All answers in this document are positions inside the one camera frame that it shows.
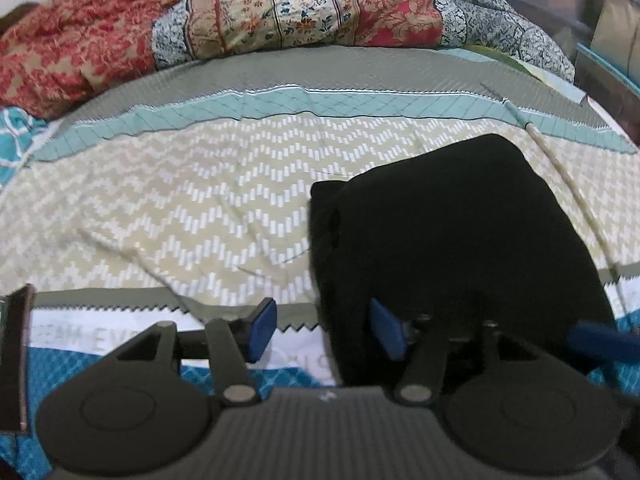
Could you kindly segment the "patterned teal beige bedsheet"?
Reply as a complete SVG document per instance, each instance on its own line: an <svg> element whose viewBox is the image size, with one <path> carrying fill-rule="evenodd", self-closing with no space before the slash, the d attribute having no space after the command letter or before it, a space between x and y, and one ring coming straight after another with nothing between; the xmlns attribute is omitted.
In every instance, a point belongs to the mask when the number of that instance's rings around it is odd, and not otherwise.
<svg viewBox="0 0 640 480"><path fill-rule="evenodd" d="M1 189L3 478L638 477L639 363L585 374L422 314L396 382L349 387L311 273L316 182L498 134L585 243L608 327L639 335L639 149L573 81L481 48L300 48L48 125ZM234 324L266 297L249 363Z"/></svg>

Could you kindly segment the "black pants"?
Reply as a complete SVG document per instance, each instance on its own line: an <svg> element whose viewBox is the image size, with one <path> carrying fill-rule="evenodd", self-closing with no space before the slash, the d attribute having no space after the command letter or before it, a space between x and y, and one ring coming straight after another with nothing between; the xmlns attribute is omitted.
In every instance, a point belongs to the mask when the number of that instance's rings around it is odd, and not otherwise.
<svg viewBox="0 0 640 480"><path fill-rule="evenodd" d="M522 152L498 134L316 182L310 266L338 376L390 385L401 368L371 330L370 304L396 318L489 318L581 373L579 321L614 325L585 243Z"/></svg>

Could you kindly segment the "red floral quilt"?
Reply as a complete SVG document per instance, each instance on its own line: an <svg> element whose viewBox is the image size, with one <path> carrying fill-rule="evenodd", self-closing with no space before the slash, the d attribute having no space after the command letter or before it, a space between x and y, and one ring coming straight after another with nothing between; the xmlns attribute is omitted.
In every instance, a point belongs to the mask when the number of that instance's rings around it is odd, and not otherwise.
<svg viewBox="0 0 640 480"><path fill-rule="evenodd" d="M1 38L1 102L53 120L184 63L338 44L480 46L572 80L572 62L506 0L54 0Z"/></svg>

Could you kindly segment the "teal lattice pillow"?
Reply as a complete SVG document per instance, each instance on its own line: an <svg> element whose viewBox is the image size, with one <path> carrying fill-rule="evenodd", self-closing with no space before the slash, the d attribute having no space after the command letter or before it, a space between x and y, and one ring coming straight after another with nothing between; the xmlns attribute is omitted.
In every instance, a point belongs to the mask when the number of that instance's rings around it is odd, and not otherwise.
<svg viewBox="0 0 640 480"><path fill-rule="evenodd" d="M4 188L14 177L36 140L45 134L48 123L16 106L2 107L0 113L0 183Z"/></svg>

